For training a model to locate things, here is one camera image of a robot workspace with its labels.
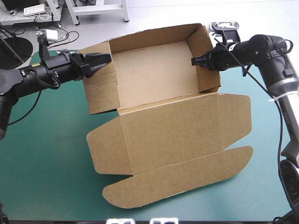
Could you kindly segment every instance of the cardboard box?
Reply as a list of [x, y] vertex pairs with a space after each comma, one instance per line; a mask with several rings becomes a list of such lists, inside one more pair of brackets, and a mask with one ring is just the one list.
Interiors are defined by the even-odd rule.
[[119, 116], [87, 136], [100, 174], [132, 177], [103, 196], [141, 207], [239, 173], [249, 146], [224, 150], [251, 131], [250, 99], [219, 94], [219, 73], [191, 66], [212, 48], [205, 27], [187, 24], [118, 37], [81, 53], [111, 52], [113, 62], [84, 79], [90, 114]]

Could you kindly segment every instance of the cable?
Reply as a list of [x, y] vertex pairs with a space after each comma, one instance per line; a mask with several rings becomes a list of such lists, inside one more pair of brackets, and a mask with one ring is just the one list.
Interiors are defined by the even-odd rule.
[[[65, 34], [64, 37], [62, 37], [62, 40], [58, 40], [58, 41], [56, 41], [56, 42], [52, 42], [52, 43], [50, 43], [50, 44], [49, 44], [50, 47], [53, 48], [53, 47], [58, 47], [58, 46], [65, 45], [65, 44], [68, 44], [68, 43], [72, 43], [72, 42], [75, 42], [75, 41], [80, 37], [80, 34], [79, 34], [77, 31], [75, 31], [75, 30], [73, 30], [73, 31], [69, 31], [69, 32], [68, 32], [68, 31], [66, 31], [65, 29], [62, 29], [60, 26], [57, 26], [57, 25], [54, 23], [53, 14], [52, 14], [52, 23], [53, 23], [53, 25], [54, 25], [56, 28], [58, 28], [58, 29], [64, 31], [66, 34]], [[70, 33], [77, 33], [78, 36], [77, 36], [74, 40], [72, 40], [72, 41], [68, 41], [68, 42], [61, 43], [61, 44], [56, 44], [56, 43], [60, 43], [60, 42], [63, 42], [63, 41], [66, 41], [67, 39], [69, 39]]]
[[[20, 32], [20, 33], [16, 33], [17, 31], [19, 31], [20, 29], [24, 29], [23, 30], [23, 32]], [[21, 34], [23, 34], [23, 33], [25, 33], [26, 32], [26, 28], [25, 27], [22, 27], [22, 28], [18, 28], [18, 29], [16, 29], [13, 33], [15, 34], [15, 35], [21, 35]]]
[[35, 101], [35, 103], [33, 104], [33, 106], [31, 107], [31, 109], [30, 109], [24, 116], [22, 116], [21, 118], [19, 118], [19, 119], [13, 121], [13, 122], [11, 122], [11, 123], [9, 123], [8, 126], [13, 125], [13, 124], [15, 124], [15, 123], [18, 123], [19, 121], [21, 121], [21, 120], [23, 120], [25, 117], [27, 117], [27, 116], [33, 111], [33, 109], [36, 107], [36, 105], [37, 105], [37, 103], [38, 103], [38, 100], [39, 100], [39, 98], [40, 98], [40, 96], [41, 96], [41, 93], [42, 93], [42, 91], [39, 91], [39, 92], [38, 92], [38, 96], [37, 96], [37, 98], [36, 98], [36, 101]]
[[[245, 66], [233, 55], [233, 53], [231, 53], [227, 47], [225, 47], [220, 41], [218, 41], [216, 38], [214, 38], [234, 59], [235, 61], [242, 67], [242, 69], [271, 97], [274, 98], [269, 92], [268, 90], [245, 68]], [[291, 198], [286, 190], [286, 186], [285, 186], [285, 182], [282, 178], [282, 174], [281, 174], [281, 166], [280, 166], [280, 156], [281, 156], [281, 147], [282, 147], [282, 138], [283, 138], [283, 113], [281, 111], [281, 108], [279, 106], [279, 103], [275, 100], [275, 105], [277, 106], [278, 112], [279, 112], [279, 118], [280, 118], [280, 136], [279, 136], [279, 144], [278, 144], [278, 176], [279, 179], [281, 181], [282, 187], [284, 189], [285, 192], [285, 196], [290, 204], [291, 209], [293, 210], [293, 212], [297, 215], [298, 219], [299, 219], [299, 213], [296, 211], [295, 206], [293, 204], [293, 202], [291, 201]]]
[[65, 45], [65, 44], [68, 44], [68, 43], [73, 43], [73, 42], [75, 42], [80, 37], [80, 34], [77, 31], [70, 31], [69, 34], [70, 33], [76, 33], [76, 34], [78, 34], [78, 36], [74, 40], [72, 40], [72, 41], [68, 41], [66, 43], [57, 44], [57, 45], [51, 46], [51, 48], [58, 47], [58, 46], [61, 46], [61, 45]]

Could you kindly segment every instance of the metal shelf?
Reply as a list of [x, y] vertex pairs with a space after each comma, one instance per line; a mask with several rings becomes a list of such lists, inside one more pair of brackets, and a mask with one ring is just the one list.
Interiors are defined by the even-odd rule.
[[[61, 18], [61, 12], [62, 12], [62, 7], [59, 7], [59, 4], [64, 4], [64, 0], [62, 2], [59, 2], [59, 0], [47, 0], [47, 3], [51, 9], [51, 12], [53, 13], [53, 20], [54, 21], [60, 21]], [[2, 9], [6, 9], [5, 5], [0, 1], [0, 6]], [[34, 20], [36, 22], [46, 22], [41, 19], [35, 19], [34, 16], [23, 16], [24, 11], [23, 10], [18, 10], [17, 15], [11, 16], [9, 12], [3, 12], [0, 11], [0, 23], [2, 25], [14, 25], [16, 23], [23, 23], [23, 22], [33, 22]]]

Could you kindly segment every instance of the black robotic arm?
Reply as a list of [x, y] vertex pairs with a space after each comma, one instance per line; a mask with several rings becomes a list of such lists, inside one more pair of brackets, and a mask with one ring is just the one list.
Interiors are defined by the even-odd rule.
[[58, 89], [71, 80], [91, 77], [111, 62], [110, 54], [76, 54], [61, 50], [50, 56], [46, 32], [37, 33], [41, 62], [21, 69], [0, 70], [0, 140], [5, 137], [12, 107], [19, 98], [45, 89]]
[[266, 88], [261, 87], [276, 102], [290, 135], [291, 140], [281, 154], [286, 159], [279, 164], [279, 176], [293, 209], [293, 212], [288, 213], [286, 217], [292, 217], [298, 223], [299, 78], [287, 56], [293, 48], [293, 43], [279, 36], [271, 35], [255, 35], [248, 41], [240, 42], [237, 23], [231, 22], [226, 26], [225, 22], [215, 22], [210, 26], [216, 34], [222, 36], [222, 42], [217, 41], [218, 43], [211, 51], [192, 58], [192, 65], [218, 71], [241, 66], [243, 76], [251, 75], [248, 72], [251, 65], [255, 65], [259, 69]]

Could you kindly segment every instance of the green table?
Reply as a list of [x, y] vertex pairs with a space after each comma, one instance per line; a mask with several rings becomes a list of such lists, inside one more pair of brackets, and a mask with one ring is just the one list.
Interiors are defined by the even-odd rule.
[[[32, 63], [38, 61], [35, 54]], [[257, 69], [252, 72], [261, 80]], [[276, 108], [249, 77], [242, 77], [240, 69], [223, 72], [221, 82], [220, 92], [252, 99], [252, 132], [232, 147], [252, 145], [254, 154], [236, 177], [138, 209], [114, 207], [102, 197], [102, 189], [126, 176], [95, 172], [86, 135], [118, 114], [89, 116], [82, 82], [68, 82], [59, 90], [43, 91], [36, 109], [10, 126], [0, 142], [4, 212], [15, 220], [272, 220], [284, 215], [289, 207], [277, 176]], [[36, 96], [20, 99], [11, 121], [27, 112]]]

